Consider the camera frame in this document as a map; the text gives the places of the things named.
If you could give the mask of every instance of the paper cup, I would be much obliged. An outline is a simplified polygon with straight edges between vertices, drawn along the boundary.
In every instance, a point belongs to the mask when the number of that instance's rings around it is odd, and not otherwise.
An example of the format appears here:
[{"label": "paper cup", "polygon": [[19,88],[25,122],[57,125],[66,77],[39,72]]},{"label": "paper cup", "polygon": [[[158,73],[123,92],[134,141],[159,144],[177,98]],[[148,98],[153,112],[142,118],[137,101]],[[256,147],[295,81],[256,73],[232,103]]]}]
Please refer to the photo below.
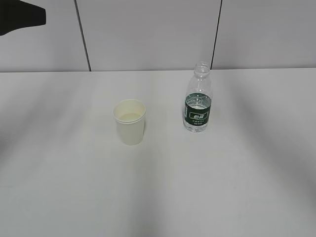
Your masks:
[{"label": "paper cup", "polygon": [[126,145],[136,145],[143,140],[146,107],[139,100],[123,100],[114,108],[118,134]]}]

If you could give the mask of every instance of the white table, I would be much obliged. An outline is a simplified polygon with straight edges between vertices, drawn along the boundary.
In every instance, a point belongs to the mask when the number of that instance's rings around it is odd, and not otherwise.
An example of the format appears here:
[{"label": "white table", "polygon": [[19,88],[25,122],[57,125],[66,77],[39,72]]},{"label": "white table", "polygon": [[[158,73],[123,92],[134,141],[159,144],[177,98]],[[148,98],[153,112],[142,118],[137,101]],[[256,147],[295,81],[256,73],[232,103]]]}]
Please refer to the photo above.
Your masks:
[{"label": "white table", "polygon": [[[196,134],[191,71],[0,74],[0,236],[315,237],[316,69],[211,75]],[[131,147],[126,98],[147,106]]]}]

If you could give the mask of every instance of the bottle cap opening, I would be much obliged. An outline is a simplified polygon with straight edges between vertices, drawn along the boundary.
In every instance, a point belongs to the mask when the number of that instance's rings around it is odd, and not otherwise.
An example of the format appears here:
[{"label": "bottle cap opening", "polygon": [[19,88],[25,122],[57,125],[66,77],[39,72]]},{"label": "bottle cap opening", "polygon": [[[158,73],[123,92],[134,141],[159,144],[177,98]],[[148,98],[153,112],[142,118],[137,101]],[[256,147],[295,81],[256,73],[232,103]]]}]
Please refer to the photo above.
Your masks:
[{"label": "bottle cap opening", "polygon": [[198,62],[194,69],[194,73],[197,76],[204,77],[209,74],[210,65],[207,62]]}]

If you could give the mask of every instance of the plastic water bottle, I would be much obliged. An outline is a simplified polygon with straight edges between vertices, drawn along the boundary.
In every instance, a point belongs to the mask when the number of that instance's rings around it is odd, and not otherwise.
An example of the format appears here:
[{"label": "plastic water bottle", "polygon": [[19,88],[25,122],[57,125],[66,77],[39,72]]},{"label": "plastic water bottle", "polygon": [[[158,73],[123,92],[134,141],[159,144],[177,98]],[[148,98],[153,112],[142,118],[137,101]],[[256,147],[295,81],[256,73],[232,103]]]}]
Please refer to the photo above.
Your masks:
[{"label": "plastic water bottle", "polygon": [[191,132],[202,132],[208,124],[213,97],[209,73],[209,64],[198,62],[188,85],[183,124]]}]

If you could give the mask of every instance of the cup rim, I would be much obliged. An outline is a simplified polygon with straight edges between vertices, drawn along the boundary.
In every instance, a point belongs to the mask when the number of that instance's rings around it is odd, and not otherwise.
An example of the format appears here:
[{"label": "cup rim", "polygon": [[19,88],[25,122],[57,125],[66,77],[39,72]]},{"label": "cup rim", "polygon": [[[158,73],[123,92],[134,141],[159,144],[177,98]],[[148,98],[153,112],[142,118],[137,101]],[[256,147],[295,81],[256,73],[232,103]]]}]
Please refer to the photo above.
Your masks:
[{"label": "cup rim", "polygon": [[[126,122],[126,121],[123,121],[123,120],[118,119],[118,118],[115,116],[115,114],[114,114],[114,110],[115,110],[115,108],[116,108],[120,103],[122,103],[122,102],[124,102],[124,101],[136,101],[136,102],[140,102],[140,103],[144,106],[144,113],[143,113],[143,115],[141,115],[138,119],[136,119],[136,120],[134,120],[134,121],[129,121],[129,122]],[[113,114],[114,119],[115,119],[117,122],[119,122],[119,123],[133,124],[133,123],[137,123],[138,121],[140,121],[140,120],[143,119],[143,117],[144,117],[145,114],[146,114],[146,106],[144,105],[144,103],[143,103],[142,101],[136,100],[136,99],[121,100],[120,102],[118,102],[118,103],[115,105],[115,107],[114,107],[114,109],[113,109],[113,111],[112,111],[112,114]]]}]

